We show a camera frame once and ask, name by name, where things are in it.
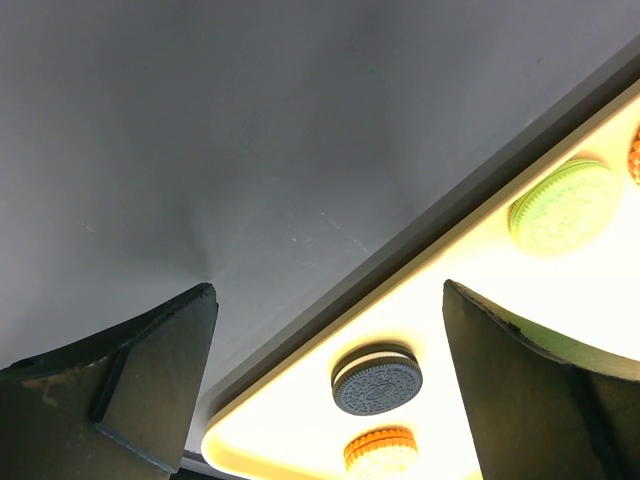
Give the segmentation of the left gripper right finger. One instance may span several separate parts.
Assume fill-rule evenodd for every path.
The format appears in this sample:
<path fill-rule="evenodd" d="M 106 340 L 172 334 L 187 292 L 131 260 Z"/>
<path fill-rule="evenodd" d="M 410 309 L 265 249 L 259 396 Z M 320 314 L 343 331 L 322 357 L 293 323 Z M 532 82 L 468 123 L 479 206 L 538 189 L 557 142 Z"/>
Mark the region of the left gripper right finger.
<path fill-rule="evenodd" d="M 443 320 L 486 479 L 636 479 L 639 363 L 448 280 Z"/>

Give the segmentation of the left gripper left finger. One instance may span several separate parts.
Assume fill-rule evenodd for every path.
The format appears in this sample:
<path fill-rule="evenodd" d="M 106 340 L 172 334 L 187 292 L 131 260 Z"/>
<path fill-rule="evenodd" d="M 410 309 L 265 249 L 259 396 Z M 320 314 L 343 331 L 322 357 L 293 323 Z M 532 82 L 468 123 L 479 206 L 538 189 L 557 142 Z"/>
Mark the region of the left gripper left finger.
<path fill-rule="evenodd" d="M 1 371 L 4 479 L 169 479 L 180 469 L 218 315 L 201 283 Z"/>

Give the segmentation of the black cookie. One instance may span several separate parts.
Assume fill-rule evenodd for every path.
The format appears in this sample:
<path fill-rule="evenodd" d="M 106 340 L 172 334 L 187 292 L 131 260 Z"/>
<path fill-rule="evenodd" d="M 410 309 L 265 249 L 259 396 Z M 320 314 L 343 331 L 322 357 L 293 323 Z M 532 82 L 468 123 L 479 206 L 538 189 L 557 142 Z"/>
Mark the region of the black cookie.
<path fill-rule="evenodd" d="M 361 345 L 342 356 L 331 373 L 336 406 L 353 416 L 374 416 L 408 403 L 423 374 L 414 353 L 400 343 Z"/>

